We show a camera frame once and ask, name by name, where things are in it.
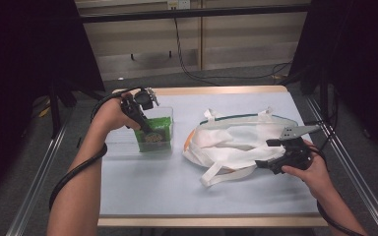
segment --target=white tote bag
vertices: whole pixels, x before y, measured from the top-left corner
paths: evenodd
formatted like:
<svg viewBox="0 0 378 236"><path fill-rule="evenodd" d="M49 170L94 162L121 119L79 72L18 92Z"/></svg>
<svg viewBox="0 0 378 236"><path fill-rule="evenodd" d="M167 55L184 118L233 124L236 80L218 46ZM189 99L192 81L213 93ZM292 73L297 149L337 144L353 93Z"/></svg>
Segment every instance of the white tote bag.
<svg viewBox="0 0 378 236"><path fill-rule="evenodd" d="M209 109L204 114L208 120L189 135L183 155L209 167L201 177L206 187L251 174L255 160L283 156L283 147L268 147L266 140L278 139L285 127L297 126L295 121L272 115L271 109L236 116L222 116Z"/></svg>

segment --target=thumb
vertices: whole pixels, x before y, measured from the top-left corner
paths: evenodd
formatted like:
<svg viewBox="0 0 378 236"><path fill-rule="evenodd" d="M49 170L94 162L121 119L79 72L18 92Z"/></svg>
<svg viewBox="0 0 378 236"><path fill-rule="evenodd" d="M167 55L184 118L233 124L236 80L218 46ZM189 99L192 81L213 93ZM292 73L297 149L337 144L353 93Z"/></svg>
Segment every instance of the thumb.
<svg viewBox="0 0 378 236"><path fill-rule="evenodd" d="M304 174L305 174L303 170L300 170L300 169L297 169L288 165L282 166L282 171L289 175L296 176L300 179L303 179Z"/></svg>

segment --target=bag handle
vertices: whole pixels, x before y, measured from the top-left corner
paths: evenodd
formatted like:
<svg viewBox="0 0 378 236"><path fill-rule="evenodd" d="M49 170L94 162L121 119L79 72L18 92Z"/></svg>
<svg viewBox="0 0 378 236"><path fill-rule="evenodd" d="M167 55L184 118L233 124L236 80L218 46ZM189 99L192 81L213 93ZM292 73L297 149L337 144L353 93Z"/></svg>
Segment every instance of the bag handle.
<svg viewBox="0 0 378 236"><path fill-rule="evenodd" d="M201 177L201 183L205 187L210 187L219 182L244 178L253 173L256 167L256 165L252 165L239 170L234 170L233 172L227 174L218 175L218 172L222 169L222 164L215 162L213 166L211 166L208 171Z"/></svg>

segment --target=table top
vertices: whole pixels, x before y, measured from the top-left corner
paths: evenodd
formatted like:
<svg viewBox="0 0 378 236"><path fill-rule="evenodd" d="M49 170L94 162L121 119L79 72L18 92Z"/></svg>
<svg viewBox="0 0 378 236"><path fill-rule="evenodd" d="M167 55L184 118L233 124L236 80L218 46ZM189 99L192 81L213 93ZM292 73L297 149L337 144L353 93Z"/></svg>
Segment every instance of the table top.
<svg viewBox="0 0 378 236"><path fill-rule="evenodd" d="M208 108L224 115L235 115L258 113L271 106L275 115L303 125L290 93L284 87L155 88L154 91L160 107L171 107L173 111L172 153L147 157L119 151L106 156L102 165L98 225L327 225L308 188L295 177L257 169L246 178L206 188L199 179L208 168L197 166L182 155L184 141L205 119L203 113ZM132 131L121 129L120 132ZM115 146L108 140L107 144L108 148Z"/></svg>

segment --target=green object in box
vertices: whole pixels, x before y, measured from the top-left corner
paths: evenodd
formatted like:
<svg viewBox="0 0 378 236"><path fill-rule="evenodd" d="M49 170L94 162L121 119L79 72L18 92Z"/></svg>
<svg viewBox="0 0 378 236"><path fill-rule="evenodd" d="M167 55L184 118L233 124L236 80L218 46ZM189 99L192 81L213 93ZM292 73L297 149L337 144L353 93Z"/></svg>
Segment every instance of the green object in box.
<svg viewBox="0 0 378 236"><path fill-rule="evenodd" d="M170 150L171 149L171 119L170 117L159 117L147 119L147 124L153 130L146 134L143 131L134 131L140 152Z"/></svg>

